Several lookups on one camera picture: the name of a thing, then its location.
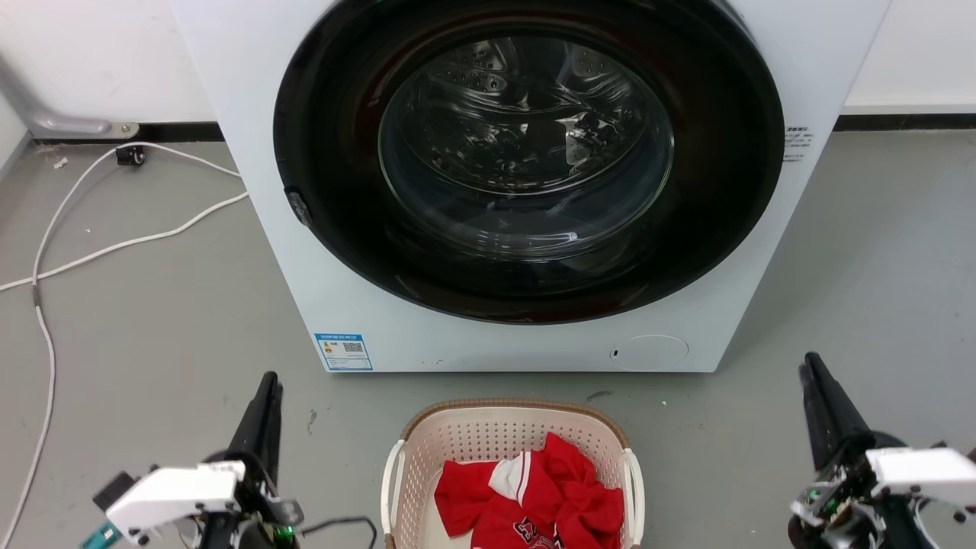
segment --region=white cable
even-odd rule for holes
[[[201,219],[209,216],[210,214],[216,212],[217,210],[219,210],[219,209],[221,209],[221,208],[223,208],[225,206],[229,206],[230,204],[233,204],[234,202],[239,202],[239,201],[241,201],[241,200],[243,200],[244,198],[247,198],[247,197],[248,197],[248,193],[247,192],[244,192],[242,194],[238,194],[234,198],[230,198],[230,199],[225,200],[223,202],[218,202],[217,204],[214,204],[213,206],[207,208],[206,210],[203,210],[202,212],[200,212],[199,214],[197,214],[196,217],[194,217],[193,219],[191,219],[191,220],[187,221],[186,223],[180,225],[176,229],[173,229],[172,231],[160,232],[160,233],[157,233],[157,234],[151,234],[149,236],[141,236],[139,238],[133,238],[132,240],[126,240],[125,242],[119,242],[118,244],[114,244],[114,245],[108,246],[104,250],[99,250],[99,251],[97,251],[97,252],[95,252],[93,254],[89,254],[89,255],[81,258],[81,259],[76,259],[76,260],[72,261],[71,263],[62,265],[62,266],[58,267],[57,269],[51,269],[50,271],[47,271],[45,273],[41,273],[41,274],[39,274],[37,276],[37,279],[38,280],[43,280],[44,278],[47,278],[48,276],[54,276],[54,275],[57,275],[58,273],[63,273],[65,271],[67,271],[68,269],[73,269],[75,267],[78,267],[79,265],[84,265],[84,264],[92,261],[93,259],[99,258],[99,257],[101,257],[101,256],[103,256],[103,255],[105,255],[107,253],[114,252],[115,250],[120,250],[122,248],[127,248],[127,247],[129,247],[129,246],[131,246],[133,244],[142,244],[143,242],[149,242],[149,241],[152,241],[152,240],[159,240],[160,238],[166,238],[168,236],[175,236],[177,234],[180,234],[183,231],[186,231],[190,227],[193,227],[194,225],[196,225],[196,222],[198,222]],[[31,277],[27,277],[27,278],[22,278],[20,280],[15,280],[13,282],[9,282],[9,283],[3,284],[2,286],[0,286],[0,292],[2,292],[4,290],[9,290],[11,288],[16,288],[18,286],[23,286],[24,284],[29,284],[32,280],[33,279]]]
[[[922,521],[921,515],[918,513],[919,511],[921,511],[920,509],[921,500],[916,500],[912,505],[912,507],[915,508],[915,527],[918,528],[918,531],[920,531],[921,534],[925,537],[925,541],[927,541],[928,544],[932,546],[931,549],[939,549],[939,544],[936,543],[934,539],[932,539],[931,535],[929,535],[928,529],[925,528],[925,523]]]
[[[120,249],[120,248],[124,248],[126,246],[131,246],[133,244],[138,244],[140,242],[148,242],[150,240],[156,240],[156,239],[159,239],[159,238],[165,238],[167,236],[172,236],[174,234],[179,234],[179,233],[185,231],[186,229],[190,228],[191,226],[193,226],[196,222],[200,221],[201,219],[203,219],[207,215],[209,215],[209,214],[211,214],[211,213],[213,213],[213,212],[215,212],[215,211],[223,208],[224,206],[227,206],[229,204],[232,204],[234,202],[237,202],[238,200],[243,199],[248,194],[247,192],[244,192],[243,194],[240,194],[238,196],[235,196],[234,198],[231,198],[230,200],[225,200],[225,201],[223,201],[223,202],[221,202],[219,204],[215,204],[215,205],[207,208],[203,212],[200,212],[196,217],[194,217],[193,219],[189,220],[188,222],[186,222],[182,226],[180,226],[177,229],[174,229],[172,231],[169,231],[169,232],[161,232],[159,234],[153,234],[153,235],[150,235],[150,236],[143,236],[142,238],[136,238],[134,240],[129,240],[129,241],[126,241],[126,242],[121,242],[119,244],[115,244],[114,246],[110,246],[108,248],[105,248],[104,250],[98,251],[98,252],[96,252],[94,254],[91,254],[89,256],[83,257],[83,258],[81,258],[79,260],[73,261],[73,262],[71,262],[71,263],[69,263],[67,265],[64,265],[62,267],[59,267],[57,269],[54,269],[53,271],[49,271],[47,273],[44,273],[44,274],[39,275],[37,273],[37,271],[38,271],[38,268],[40,267],[40,264],[41,264],[41,256],[44,255],[44,248],[45,248],[45,246],[47,246],[48,238],[51,236],[51,230],[54,228],[55,223],[58,221],[58,217],[61,216],[61,211],[64,209],[65,204],[67,204],[68,200],[70,200],[71,197],[74,195],[74,192],[78,189],[78,186],[80,186],[81,185],[81,182],[84,181],[85,177],[87,177],[88,174],[91,173],[91,171],[93,169],[95,169],[95,166],[98,166],[100,163],[102,163],[103,160],[105,160],[106,158],[109,158],[110,156],[112,156],[118,148],[128,148],[128,147],[134,147],[134,146],[143,146],[143,147],[159,148],[161,150],[166,150],[166,151],[171,152],[171,153],[173,153],[173,154],[175,154],[177,156],[182,156],[183,158],[189,158],[191,160],[196,160],[198,162],[201,162],[203,164],[206,164],[206,165],[208,165],[208,166],[210,166],[212,168],[215,168],[217,170],[220,170],[220,171],[222,171],[222,172],[224,172],[224,173],[226,173],[228,175],[232,175],[232,176],[238,177],[238,178],[240,177],[240,174],[238,174],[237,172],[233,172],[231,170],[228,170],[226,168],[223,168],[221,166],[218,166],[217,164],[214,164],[213,162],[209,162],[207,160],[204,160],[203,158],[198,158],[196,156],[193,156],[192,154],[187,154],[185,152],[180,152],[179,150],[175,150],[175,149],[168,148],[168,147],[163,147],[163,146],[157,145],[155,143],[133,142],[133,143],[126,143],[124,145],[120,145],[120,146],[118,146],[116,148],[113,148],[109,152],[106,152],[105,154],[103,154],[102,156],[100,156],[98,160],[96,160],[91,166],[88,167],[87,170],[85,170],[84,173],[81,174],[81,177],[78,178],[78,181],[76,181],[75,184],[74,184],[74,186],[71,188],[71,190],[68,191],[67,196],[65,196],[64,197],[64,200],[61,201],[61,205],[58,206],[58,210],[55,212],[54,217],[51,218],[51,223],[48,224],[47,230],[44,231],[44,237],[41,239],[41,245],[38,246],[38,248],[37,248],[37,255],[34,257],[34,267],[33,267],[33,270],[31,271],[30,278],[26,278],[25,280],[18,280],[16,282],[12,282],[12,283],[5,284],[3,286],[0,286],[0,291],[6,290],[8,288],[13,288],[15,286],[19,286],[19,285],[22,285],[22,284],[27,284],[28,282],[30,282],[31,285],[33,286],[32,290],[33,290],[33,297],[34,297],[34,310],[37,312],[37,323],[39,323],[41,325],[41,331],[44,332],[44,340],[47,342],[47,345],[48,345],[48,362],[51,365],[51,375],[50,375],[50,381],[48,383],[48,405],[47,405],[47,410],[45,411],[45,414],[44,414],[44,425],[43,425],[43,427],[41,427],[41,436],[37,440],[37,449],[34,451],[34,459],[30,462],[30,470],[27,472],[27,480],[23,484],[23,491],[20,493],[20,500],[17,503],[17,509],[14,511],[14,517],[10,521],[10,527],[7,529],[7,535],[4,536],[3,544],[0,545],[0,549],[7,549],[8,546],[10,545],[11,538],[14,537],[14,531],[17,529],[17,524],[20,521],[20,515],[23,513],[23,507],[24,507],[24,505],[27,502],[27,496],[30,494],[30,488],[34,484],[34,476],[37,474],[37,465],[41,461],[41,452],[44,451],[44,443],[45,443],[45,441],[48,438],[48,430],[51,428],[51,416],[52,416],[52,413],[54,411],[54,403],[55,403],[55,374],[57,373],[57,369],[55,367],[55,364],[56,364],[55,363],[55,345],[54,345],[54,342],[51,340],[51,332],[48,331],[48,325],[44,321],[44,314],[41,312],[40,292],[37,289],[37,281],[40,278],[47,277],[47,276],[51,276],[51,275],[56,275],[57,273],[61,273],[63,271],[67,271],[68,269],[71,269],[72,267],[77,267],[78,265],[82,265],[82,264],[87,263],[87,262],[89,262],[89,261],[91,261],[91,260],[93,260],[93,259],[95,259],[97,257],[100,257],[100,256],[102,256],[102,255],[104,255],[106,253],[109,253],[111,251],[114,251],[114,250],[117,250],[117,249]]]

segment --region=door glass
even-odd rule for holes
[[[640,77],[540,36],[431,59],[393,95],[379,140],[386,182],[417,227],[470,255],[528,263],[614,248],[673,156],[665,108]],[[628,255],[590,257],[606,272]]]

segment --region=black baseboard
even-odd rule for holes
[[[120,139],[38,139],[39,145],[115,145],[126,141],[150,143],[222,142],[224,134],[217,122],[173,122],[140,124],[139,133],[131,140]]]
[[[961,114],[843,114],[835,132],[890,132],[898,130],[972,130],[976,113]]]
[[[889,132],[897,130],[972,130],[976,113],[961,114],[843,114],[837,118],[835,132]],[[174,122],[140,124],[133,138],[151,143],[222,142],[224,134],[217,122]],[[34,140],[41,145],[85,145],[124,143],[124,140]]]

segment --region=power cord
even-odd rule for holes
[[[912,503],[912,513],[915,515],[915,527],[921,532],[922,537],[925,541],[932,546],[932,549],[939,549],[939,544],[932,539],[932,536],[928,533],[928,529],[925,528],[925,523],[921,519],[921,501],[917,500]]]
[[[71,263],[69,263],[67,265],[58,267],[57,269],[54,269],[52,271],[48,271],[46,273],[39,274],[38,271],[39,271],[39,267],[41,265],[41,257],[44,255],[44,248],[47,246],[48,238],[51,236],[51,231],[54,229],[55,223],[58,221],[58,217],[61,216],[61,211],[64,209],[64,206],[67,204],[68,200],[70,200],[70,198],[74,195],[75,191],[81,185],[81,182],[84,181],[86,177],[88,177],[88,174],[90,174],[92,172],[92,170],[95,169],[96,166],[98,166],[100,163],[102,163],[106,158],[109,158],[110,156],[113,156],[115,154],[115,151],[117,149],[129,148],[129,147],[136,147],[136,146],[143,146],[143,147],[149,147],[149,148],[158,148],[160,150],[165,150],[165,151],[170,152],[172,154],[175,154],[177,156],[182,156],[183,158],[188,158],[190,160],[195,160],[197,162],[206,164],[207,166],[210,166],[210,167],[212,167],[212,168],[214,168],[216,170],[222,171],[222,172],[224,172],[224,173],[226,173],[228,175],[231,175],[231,176],[234,176],[234,177],[237,177],[237,178],[240,177],[240,174],[238,174],[237,172],[228,170],[226,168],[223,168],[222,166],[218,166],[217,164],[214,164],[213,162],[210,162],[208,160],[204,160],[203,158],[200,158],[200,157],[197,157],[197,156],[193,156],[192,154],[187,154],[185,152],[181,152],[179,150],[175,150],[173,148],[163,147],[163,146],[157,145],[155,143],[145,143],[145,142],[126,143],[124,145],[120,145],[120,146],[118,146],[116,148],[113,148],[109,152],[106,152],[101,157],[99,157],[98,160],[96,160],[94,163],[92,163],[92,165],[89,166],[88,169],[85,170],[85,172],[81,174],[81,177],[79,177],[78,178],[78,181],[75,182],[74,187],[71,188],[71,190],[68,192],[67,196],[64,197],[64,200],[61,201],[61,205],[58,206],[58,210],[55,212],[55,216],[51,219],[51,223],[48,224],[47,230],[44,231],[44,237],[41,239],[41,245],[38,246],[38,248],[37,248],[37,255],[34,257],[34,267],[33,267],[33,270],[31,272],[30,278],[25,278],[23,280],[17,280],[15,282],[11,282],[9,284],[4,284],[4,285],[0,286],[0,291],[3,291],[3,290],[10,289],[10,288],[13,288],[13,287],[16,287],[16,286],[20,286],[20,285],[23,285],[23,284],[27,284],[27,283],[30,283],[31,284],[31,292],[33,294],[33,300],[34,300],[34,311],[37,313],[37,323],[39,323],[41,325],[41,331],[44,332],[44,340],[45,340],[45,342],[47,342],[47,346],[48,346],[48,363],[51,366],[50,382],[48,383],[48,404],[47,404],[47,410],[45,411],[45,414],[44,414],[44,425],[41,428],[41,436],[40,436],[40,438],[37,441],[37,449],[34,451],[34,459],[30,463],[30,470],[27,472],[27,480],[26,480],[26,482],[24,482],[23,491],[20,493],[20,501],[18,501],[17,509],[14,511],[14,517],[11,519],[10,526],[7,529],[7,535],[4,536],[3,544],[0,545],[0,549],[7,549],[8,548],[8,546],[10,545],[11,538],[14,537],[14,531],[17,529],[17,524],[20,522],[20,515],[23,513],[23,507],[24,507],[24,504],[27,502],[27,496],[30,494],[30,488],[34,484],[34,476],[37,473],[37,465],[38,465],[38,463],[40,463],[40,460],[41,460],[41,452],[44,451],[44,443],[47,441],[47,438],[48,438],[48,430],[51,428],[51,416],[52,416],[52,412],[54,410],[54,401],[55,401],[55,376],[56,376],[56,373],[57,373],[56,363],[55,363],[55,346],[54,346],[54,343],[51,340],[51,333],[48,331],[48,325],[44,321],[44,313],[41,311],[41,293],[40,293],[40,290],[37,287],[37,281],[40,280],[41,278],[46,278],[48,276],[53,276],[53,275],[56,275],[58,273],[62,273],[64,271],[67,271],[68,269],[71,269],[73,267],[77,267],[79,265],[88,263],[89,261],[91,261],[91,260],[93,260],[93,259],[95,259],[97,257],[100,257],[102,255],[105,255],[105,254],[109,253],[109,252],[112,252],[112,251],[115,251],[115,250],[118,250],[118,249],[121,249],[121,248],[124,248],[124,247],[127,247],[127,246],[131,246],[133,244],[138,244],[138,243],[141,243],[141,242],[149,242],[150,240],[157,240],[159,238],[165,238],[167,236],[173,236],[174,234],[179,234],[179,233],[185,231],[186,229],[189,229],[194,224],[196,224],[198,221],[200,221],[204,217],[210,215],[211,213],[213,213],[213,212],[215,212],[215,211],[217,211],[217,210],[219,210],[219,209],[221,209],[221,208],[223,208],[225,206],[228,206],[228,205],[230,205],[230,204],[232,204],[234,202],[237,202],[239,200],[242,200],[245,197],[247,197],[247,195],[248,195],[247,192],[244,192],[243,194],[240,194],[238,196],[235,196],[234,198],[231,198],[230,200],[225,200],[225,201],[223,201],[223,202],[221,202],[219,204],[215,204],[215,205],[211,206],[210,208],[204,210],[200,214],[198,214],[196,217],[194,217],[190,221],[186,222],[182,226],[180,226],[180,227],[178,227],[178,228],[176,228],[176,229],[174,229],[172,231],[169,231],[169,232],[161,232],[159,234],[153,234],[153,235],[150,235],[150,236],[144,236],[142,238],[136,238],[134,240],[128,240],[126,242],[121,242],[119,244],[115,244],[114,246],[109,246],[108,248],[105,248],[104,250],[98,251],[98,252],[96,252],[94,254],[91,254],[91,255],[88,255],[86,257],[83,257],[83,258],[81,258],[79,260],[75,260],[75,261],[73,261],[73,262],[71,262]],[[373,527],[373,532],[374,532],[374,540],[375,540],[376,539],[376,528],[375,527]]]
[[[359,523],[365,524],[370,528],[370,530],[373,531],[373,539],[371,539],[369,542],[369,549],[373,549],[373,546],[376,545],[377,531],[376,531],[376,525],[373,524],[373,521],[371,521],[369,517],[347,517],[342,519],[330,519],[328,521],[319,523],[313,527],[302,528],[302,536],[308,536],[310,534],[316,533],[321,529],[325,529],[334,525],[350,525],[350,524],[359,524]]]

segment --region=sticker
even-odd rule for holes
[[[317,333],[315,343],[325,358],[325,367],[330,371],[366,371],[373,369],[373,363],[366,352],[366,343],[361,334]]]
[[[783,163],[802,162],[806,157],[806,150],[813,145],[813,134],[807,126],[787,127],[786,142],[783,150]]]

